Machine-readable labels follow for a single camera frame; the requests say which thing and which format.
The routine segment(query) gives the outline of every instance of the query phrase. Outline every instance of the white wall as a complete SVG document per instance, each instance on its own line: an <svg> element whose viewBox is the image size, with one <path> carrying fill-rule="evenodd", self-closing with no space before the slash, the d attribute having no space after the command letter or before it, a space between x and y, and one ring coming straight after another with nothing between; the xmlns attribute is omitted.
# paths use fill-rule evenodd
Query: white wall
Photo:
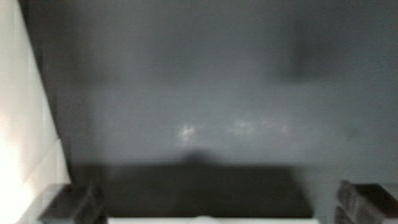
<svg viewBox="0 0 398 224"><path fill-rule="evenodd" d="M17 0L0 0L0 223L52 183L70 182Z"/></svg>

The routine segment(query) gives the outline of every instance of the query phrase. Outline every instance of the gray wall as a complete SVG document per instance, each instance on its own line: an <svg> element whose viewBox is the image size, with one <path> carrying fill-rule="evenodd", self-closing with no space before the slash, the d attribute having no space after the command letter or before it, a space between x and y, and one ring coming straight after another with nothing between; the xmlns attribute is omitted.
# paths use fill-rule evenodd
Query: gray wall
<svg viewBox="0 0 398 224"><path fill-rule="evenodd" d="M331 220L338 181L398 178L398 1L29 6L77 181L207 154L288 167Z"/></svg>

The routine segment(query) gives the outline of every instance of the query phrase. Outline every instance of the black object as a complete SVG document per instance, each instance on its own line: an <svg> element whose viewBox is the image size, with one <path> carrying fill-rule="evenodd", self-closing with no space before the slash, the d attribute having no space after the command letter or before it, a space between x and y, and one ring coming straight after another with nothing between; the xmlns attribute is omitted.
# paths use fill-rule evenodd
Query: black object
<svg viewBox="0 0 398 224"><path fill-rule="evenodd" d="M354 224L342 207L336 208L335 224Z"/></svg>
<svg viewBox="0 0 398 224"><path fill-rule="evenodd" d="M343 181L338 200L354 223L398 224L398 201L379 184Z"/></svg>
<svg viewBox="0 0 398 224"><path fill-rule="evenodd" d="M66 185L40 220L45 224L107 224L105 200L98 185Z"/></svg>

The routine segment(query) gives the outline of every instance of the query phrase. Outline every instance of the dark surface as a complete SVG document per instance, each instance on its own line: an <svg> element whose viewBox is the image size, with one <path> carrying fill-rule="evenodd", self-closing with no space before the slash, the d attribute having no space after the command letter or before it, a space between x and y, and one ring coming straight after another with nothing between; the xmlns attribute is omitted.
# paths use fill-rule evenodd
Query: dark surface
<svg viewBox="0 0 398 224"><path fill-rule="evenodd" d="M79 167L75 172L104 178L116 217L313 216L290 168L176 164L116 166L105 173Z"/></svg>
<svg viewBox="0 0 398 224"><path fill-rule="evenodd" d="M29 1L75 181L79 167L129 173L201 148L219 165L292 168L331 223L340 180L398 182L397 11L397 0ZM125 213L134 199L113 200Z"/></svg>

